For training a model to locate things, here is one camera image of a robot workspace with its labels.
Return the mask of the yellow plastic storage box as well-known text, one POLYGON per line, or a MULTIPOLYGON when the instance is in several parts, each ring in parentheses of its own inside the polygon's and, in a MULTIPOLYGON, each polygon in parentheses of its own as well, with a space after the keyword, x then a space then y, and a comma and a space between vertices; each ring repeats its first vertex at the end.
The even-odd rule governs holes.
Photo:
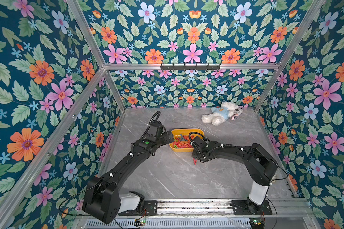
MULTIPOLYGON (((181 128, 181 129, 174 129, 171 131, 173 136, 177 135, 187 135, 190 136, 191 139, 194 139, 196 136, 199 136, 201 138, 204 137, 204 132, 201 129, 198 128, 181 128)), ((180 152, 193 152, 194 148, 187 148, 187 149, 174 149, 172 148, 172 143, 169 144, 170 148, 173 152, 180 153, 180 152)))

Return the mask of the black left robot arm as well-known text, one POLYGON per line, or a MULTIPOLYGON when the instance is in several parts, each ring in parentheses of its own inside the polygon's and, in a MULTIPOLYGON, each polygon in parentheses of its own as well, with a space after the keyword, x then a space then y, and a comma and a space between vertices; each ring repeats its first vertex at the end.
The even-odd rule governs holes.
POLYGON ((120 190, 136 170, 162 146, 174 141, 173 134, 166 131, 160 121, 152 121, 145 133, 131 143, 130 152, 110 171, 101 177, 93 177, 87 184, 82 210, 109 224, 120 213, 143 214, 145 197, 135 191, 120 194, 120 190))

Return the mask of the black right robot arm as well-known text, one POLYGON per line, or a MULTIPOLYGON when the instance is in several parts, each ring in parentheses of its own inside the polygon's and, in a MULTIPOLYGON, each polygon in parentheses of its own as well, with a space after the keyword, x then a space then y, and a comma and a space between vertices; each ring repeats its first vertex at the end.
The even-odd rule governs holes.
POLYGON ((247 204, 259 207, 263 204, 274 175, 279 168, 274 158, 260 144, 234 146, 195 136, 191 139, 192 157, 202 163, 213 159, 226 159, 242 163, 253 180, 247 204))

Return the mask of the pile of clothespins in box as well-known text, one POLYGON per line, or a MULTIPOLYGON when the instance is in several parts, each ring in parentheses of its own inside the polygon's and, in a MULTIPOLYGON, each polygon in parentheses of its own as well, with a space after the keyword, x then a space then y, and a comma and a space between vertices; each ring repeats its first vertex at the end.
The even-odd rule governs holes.
POLYGON ((187 149, 193 148, 191 145, 191 140, 187 135, 177 135, 174 137, 174 142, 172 143, 172 148, 174 149, 187 149))

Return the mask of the white teddy bear blue shirt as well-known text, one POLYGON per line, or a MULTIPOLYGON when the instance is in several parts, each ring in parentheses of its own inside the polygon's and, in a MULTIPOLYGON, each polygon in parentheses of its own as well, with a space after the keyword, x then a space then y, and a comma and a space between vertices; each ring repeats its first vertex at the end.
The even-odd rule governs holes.
POLYGON ((202 115, 202 122, 219 126, 234 115, 239 106, 231 102, 223 102, 220 107, 212 107, 211 114, 202 115))

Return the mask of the patterned pouch near bear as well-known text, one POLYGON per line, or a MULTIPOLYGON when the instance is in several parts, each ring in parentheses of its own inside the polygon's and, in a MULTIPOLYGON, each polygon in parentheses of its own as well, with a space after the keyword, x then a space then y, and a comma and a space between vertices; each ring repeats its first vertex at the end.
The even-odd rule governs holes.
POLYGON ((233 115, 230 117, 231 120, 236 120, 243 113, 242 108, 235 109, 233 115))

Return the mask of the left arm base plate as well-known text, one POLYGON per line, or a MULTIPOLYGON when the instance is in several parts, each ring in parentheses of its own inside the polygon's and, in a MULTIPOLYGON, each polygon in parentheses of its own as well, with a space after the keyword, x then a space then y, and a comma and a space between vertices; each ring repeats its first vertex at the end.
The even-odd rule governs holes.
POLYGON ((119 216, 156 216, 158 201, 141 199, 134 210, 125 210, 118 213, 119 216))

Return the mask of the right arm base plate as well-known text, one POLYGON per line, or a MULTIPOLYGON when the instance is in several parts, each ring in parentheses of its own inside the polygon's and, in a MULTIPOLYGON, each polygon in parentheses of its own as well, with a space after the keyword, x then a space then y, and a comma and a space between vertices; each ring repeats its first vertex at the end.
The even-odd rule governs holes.
POLYGON ((232 200, 230 206, 233 208, 235 215, 272 215, 273 212, 270 207, 270 203, 267 199, 263 201, 261 205, 255 204, 250 199, 238 199, 232 200))

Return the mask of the black hook rail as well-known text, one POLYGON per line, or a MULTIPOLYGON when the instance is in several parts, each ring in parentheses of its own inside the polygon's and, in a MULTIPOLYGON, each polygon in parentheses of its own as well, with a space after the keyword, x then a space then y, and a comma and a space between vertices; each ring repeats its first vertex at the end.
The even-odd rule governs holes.
POLYGON ((220 70, 221 64, 165 64, 160 65, 160 70, 171 70, 171 71, 186 71, 186 70, 197 70, 197 71, 208 71, 208 70, 220 70))

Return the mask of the aluminium front rail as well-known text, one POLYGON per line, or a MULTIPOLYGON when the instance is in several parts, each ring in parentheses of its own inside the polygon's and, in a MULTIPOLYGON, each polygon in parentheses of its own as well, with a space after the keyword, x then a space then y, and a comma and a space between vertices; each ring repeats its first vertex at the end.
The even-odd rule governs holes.
MULTIPOLYGON (((272 215, 235 215, 230 203, 236 199, 211 198, 211 199, 145 199, 158 201, 158 209, 156 216, 148 217, 164 217, 164 216, 229 216, 229 217, 246 217, 246 218, 275 218, 275 217, 314 217, 314 211, 303 198, 267 198, 270 203, 272 215)), ((115 204, 111 204, 111 218, 107 219, 110 223, 113 219, 121 218, 116 212, 118 209, 115 204)))

